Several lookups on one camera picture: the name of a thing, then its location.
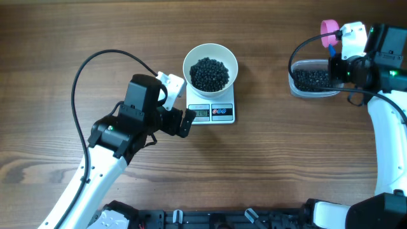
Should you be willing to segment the pink scoop blue handle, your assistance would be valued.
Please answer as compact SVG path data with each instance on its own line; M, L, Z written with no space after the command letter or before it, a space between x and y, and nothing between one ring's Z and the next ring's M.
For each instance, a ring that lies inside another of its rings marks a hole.
M339 25L336 20L323 20L321 22L321 35L335 32L339 30ZM336 39L335 35L330 35L330 36L324 36L321 38L321 42L323 47L327 48L329 50L330 57L334 57L336 55L336 50L334 48L335 45L338 44L338 40Z

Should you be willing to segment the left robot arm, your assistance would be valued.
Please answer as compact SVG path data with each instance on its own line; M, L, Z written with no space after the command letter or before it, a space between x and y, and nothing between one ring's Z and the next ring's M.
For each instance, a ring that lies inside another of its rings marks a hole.
M86 228L107 191L134 155L161 130L186 137L195 117L192 110L174 107L185 80L174 74L133 75L116 111L96 121L84 158L73 178L41 223L41 228Z

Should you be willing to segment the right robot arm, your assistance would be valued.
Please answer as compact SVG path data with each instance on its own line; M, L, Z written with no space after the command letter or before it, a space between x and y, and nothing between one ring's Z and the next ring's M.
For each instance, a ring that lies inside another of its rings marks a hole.
M318 37L330 50L342 43L340 53L330 53L329 75L353 83L350 95L363 95L375 132L377 179L374 196L351 206L307 200L299 221L315 228L406 228L406 29L325 20Z

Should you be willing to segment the white digital kitchen scale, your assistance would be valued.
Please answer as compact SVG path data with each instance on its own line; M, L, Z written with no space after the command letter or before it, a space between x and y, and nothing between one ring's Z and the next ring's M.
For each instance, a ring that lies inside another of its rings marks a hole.
M231 86L215 97L206 97L187 85L186 107L196 113L193 125L232 124L235 122L234 88Z

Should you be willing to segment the black beans in bowl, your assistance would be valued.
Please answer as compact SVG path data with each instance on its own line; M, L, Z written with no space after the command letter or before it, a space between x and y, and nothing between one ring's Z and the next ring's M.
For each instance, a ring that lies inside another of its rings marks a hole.
M228 69L222 62L205 57L190 67L191 84L203 92L218 92L229 82Z

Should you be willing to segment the white round bowl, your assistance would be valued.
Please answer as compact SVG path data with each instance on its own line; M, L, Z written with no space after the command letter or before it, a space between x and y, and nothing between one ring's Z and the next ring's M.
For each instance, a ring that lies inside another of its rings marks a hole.
M228 69L228 74L230 77L229 82L222 90L218 92L203 92L201 90L196 89L191 84L190 67L195 65L198 62L198 60L203 59L205 57L222 62L224 66ZM206 43L198 45L194 47L191 51L189 51L186 57L184 58L183 74L186 82L188 83L189 86L191 86L194 89L194 91L206 97L215 97L219 95L221 92L227 90L229 87L233 86L238 75L237 58L225 46L215 43Z

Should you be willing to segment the clear plastic container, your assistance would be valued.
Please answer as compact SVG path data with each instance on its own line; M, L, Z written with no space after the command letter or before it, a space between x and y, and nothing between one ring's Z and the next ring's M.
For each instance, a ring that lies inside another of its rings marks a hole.
M308 59L308 60L299 60L292 64L292 72L295 70L327 70L328 69L328 60L324 59ZM318 99L324 97L332 97L339 94L339 91L327 91L327 92L306 92L300 90L295 84L294 80L290 74L288 74L289 86L291 94L295 97L304 98L304 99Z

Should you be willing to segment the black beans pile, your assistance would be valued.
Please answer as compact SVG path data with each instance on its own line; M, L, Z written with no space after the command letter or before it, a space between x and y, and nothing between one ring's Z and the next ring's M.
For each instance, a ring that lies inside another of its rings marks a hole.
M294 85L299 91L303 92L325 92L320 87L332 87L332 83L327 71L323 70L303 70L293 71Z

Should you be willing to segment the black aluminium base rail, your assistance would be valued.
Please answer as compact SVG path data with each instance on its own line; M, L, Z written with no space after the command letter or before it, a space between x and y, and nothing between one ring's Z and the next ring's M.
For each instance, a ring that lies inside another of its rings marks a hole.
M336 219L323 216L312 219L306 210L283 211L174 211L135 210L131 213L110 208L98 211L88 224L89 228L345 228L346 212L340 211Z

